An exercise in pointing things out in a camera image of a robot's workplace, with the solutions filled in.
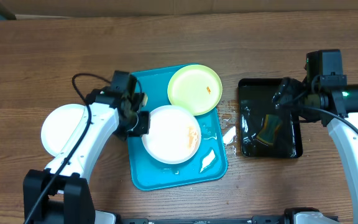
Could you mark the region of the green yellow sponge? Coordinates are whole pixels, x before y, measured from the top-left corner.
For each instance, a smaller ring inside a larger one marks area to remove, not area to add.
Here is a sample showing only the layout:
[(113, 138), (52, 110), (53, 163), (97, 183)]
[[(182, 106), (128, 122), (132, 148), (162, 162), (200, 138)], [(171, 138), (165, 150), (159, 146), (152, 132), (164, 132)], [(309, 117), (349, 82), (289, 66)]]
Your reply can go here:
[(283, 121), (279, 116), (267, 114), (260, 131), (256, 135), (256, 139), (266, 146), (273, 146), (282, 127), (282, 123)]

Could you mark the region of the pink plate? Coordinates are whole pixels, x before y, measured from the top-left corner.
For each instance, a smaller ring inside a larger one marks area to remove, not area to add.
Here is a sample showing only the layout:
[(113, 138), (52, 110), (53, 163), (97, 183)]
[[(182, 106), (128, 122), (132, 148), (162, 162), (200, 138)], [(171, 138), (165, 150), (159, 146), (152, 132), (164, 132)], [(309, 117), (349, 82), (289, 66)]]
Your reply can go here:
[(201, 144), (201, 128), (186, 109), (165, 105), (150, 113), (149, 133), (142, 136), (146, 151), (164, 164), (190, 160)]

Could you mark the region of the white plate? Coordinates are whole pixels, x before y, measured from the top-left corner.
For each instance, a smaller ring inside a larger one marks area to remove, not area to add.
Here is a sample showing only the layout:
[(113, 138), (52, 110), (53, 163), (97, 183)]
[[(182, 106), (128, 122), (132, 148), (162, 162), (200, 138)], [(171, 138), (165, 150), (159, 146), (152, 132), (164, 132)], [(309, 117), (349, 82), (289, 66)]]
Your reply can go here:
[(84, 106), (68, 104), (53, 110), (45, 119), (40, 137), (44, 149), (56, 157), (83, 117)]

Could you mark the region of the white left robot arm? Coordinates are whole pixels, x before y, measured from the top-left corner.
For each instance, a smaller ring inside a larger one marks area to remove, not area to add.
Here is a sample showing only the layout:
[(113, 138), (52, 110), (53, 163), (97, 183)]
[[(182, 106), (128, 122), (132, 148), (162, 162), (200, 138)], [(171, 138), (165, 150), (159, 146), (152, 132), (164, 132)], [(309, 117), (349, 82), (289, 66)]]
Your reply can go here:
[(89, 180), (111, 135), (122, 139), (149, 130), (141, 111), (147, 95), (98, 95), (84, 108), (77, 127), (44, 170), (31, 169), (23, 181), (26, 223), (117, 223), (117, 215), (96, 210)]

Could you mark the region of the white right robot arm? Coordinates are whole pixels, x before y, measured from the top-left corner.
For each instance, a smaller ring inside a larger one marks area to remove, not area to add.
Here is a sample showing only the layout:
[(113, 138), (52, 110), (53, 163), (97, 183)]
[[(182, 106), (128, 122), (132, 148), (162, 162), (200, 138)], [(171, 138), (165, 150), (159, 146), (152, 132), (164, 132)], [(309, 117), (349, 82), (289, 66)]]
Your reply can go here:
[(303, 82), (286, 77), (273, 102), (328, 129), (346, 176), (354, 223), (358, 223), (358, 84), (347, 84), (344, 75), (318, 75)]

